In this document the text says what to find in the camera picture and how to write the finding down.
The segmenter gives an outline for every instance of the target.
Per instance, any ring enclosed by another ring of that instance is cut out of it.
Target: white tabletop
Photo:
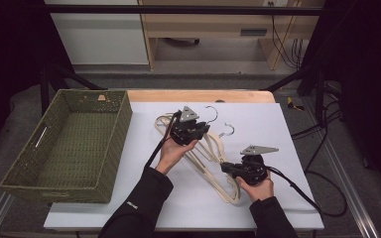
[[[279,151],[264,154],[265,165],[280,170],[310,198],[312,192],[304,176],[281,107],[278,103],[177,103],[132,102],[132,121],[121,156],[118,175],[108,204],[54,203],[45,227],[56,230],[98,230],[126,199],[139,180],[143,167],[162,136],[155,129],[157,117],[190,107],[199,114],[198,121],[209,121],[210,131],[228,132],[224,123],[235,128],[232,136],[224,136],[224,152],[229,162],[240,163],[240,151],[249,145],[274,147]],[[227,185],[219,165],[203,161],[222,184]],[[156,230],[253,230],[256,225],[249,212],[249,197],[242,190],[237,205],[225,203],[212,185],[191,165],[181,160],[168,174],[174,184],[166,200]],[[275,194],[296,229],[323,229],[318,212],[289,184],[272,175]]]

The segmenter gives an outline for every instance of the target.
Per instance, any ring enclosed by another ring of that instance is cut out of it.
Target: black jacket
[[[151,237],[172,189],[173,184],[166,176],[148,168],[98,237]],[[250,211],[258,227],[256,237],[298,237],[276,197],[255,201]]]

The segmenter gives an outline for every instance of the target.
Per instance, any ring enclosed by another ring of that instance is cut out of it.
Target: wicker basket
[[[58,91],[0,186],[30,201],[108,203],[131,117],[126,91]]]

